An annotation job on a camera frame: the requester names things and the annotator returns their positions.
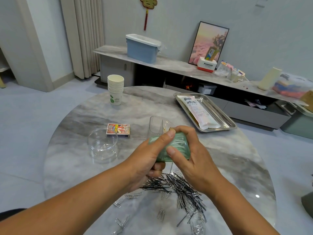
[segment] picture frame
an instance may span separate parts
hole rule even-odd
[[[210,47],[216,47],[218,49],[218,53],[214,58],[218,62],[228,32],[229,28],[200,21],[188,63],[197,65],[200,57],[206,57]]]

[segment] beige curtain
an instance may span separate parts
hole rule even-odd
[[[104,45],[101,0],[61,0],[74,74],[84,79],[99,71],[93,50]]]

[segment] white cylinder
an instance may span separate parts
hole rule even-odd
[[[281,69],[272,68],[262,79],[262,81],[259,82],[258,87],[261,90],[269,90],[272,88],[275,84],[275,82],[278,80],[279,76],[281,75]]]

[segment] gray marble surface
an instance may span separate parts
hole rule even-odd
[[[175,125],[192,126],[192,122],[176,102],[174,93],[156,87],[126,87],[120,106],[112,106],[109,103],[109,93],[104,92],[74,108],[57,127],[48,146],[44,168],[46,198],[125,160],[147,138],[151,116],[165,117]],[[119,138],[119,154],[115,161],[96,164],[88,156],[87,137],[93,129],[108,123],[130,124],[131,137]],[[221,173],[274,225],[276,199],[273,184],[262,159],[243,132],[239,129],[198,132],[198,136]],[[169,173],[170,168],[171,163],[167,163],[164,172]],[[207,206],[206,234],[231,234],[212,202],[206,196],[202,198]],[[156,218],[161,207],[166,211],[163,222]],[[190,234],[187,220],[176,227],[185,215],[182,209],[177,210],[176,195],[161,200],[161,194],[150,191],[144,191],[138,199],[123,202],[121,208],[111,206],[86,234],[111,234],[118,229],[115,219],[122,220],[127,215],[131,219],[124,234]]]
[[[122,59],[122,60],[129,61],[132,63],[137,63],[137,64],[145,65],[148,67],[161,69],[164,71],[177,73],[183,76],[188,76],[188,77],[200,79],[203,81],[208,81],[208,82],[228,86],[231,88],[236,88],[239,90],[244,90],[244,91],[252,92],[255,94],[259,94],[259,95],[268,96],[274,99],[307,106],[307,103],[303,102],[300,99],[285,96],[285,95],[280,95],[274,90],[264,91],[264,90],[259,89],[257,87],[259,81],[250,81],[250,82],[238,81],[236,83],[229,82],[225,77],[219,77],[213,73],[198,70],[197,66],[195,65],[191,65],[182,61],[174,60],[174,59],[169,59],[166,57],[162,57],[160,55],[158,55],[157,60],[154,64],[150,64],[150,63],[139,61],[137,59],[129,58],[127,56],[127,47],[104,45],[102,47],[95,49],[94,52],[101,54],[101,55],[106,55],[112,58]]]

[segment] white wall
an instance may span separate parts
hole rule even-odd
[[[105,44],[126,46],[136,33],[162,41],[164,55],[187,61],[200,21],[230,28],[220,60],[262,79],[271,67],[313,79],[313,0],[157,0],[149,11],[139,0],[103,0]]]
[[[73,72],[60,0],[27,0],[52,81]]]
[[[52,81],[39,66],[33,43],[15,0],[0,0],[0,47],[17,82],[25,87],[51,91]]]

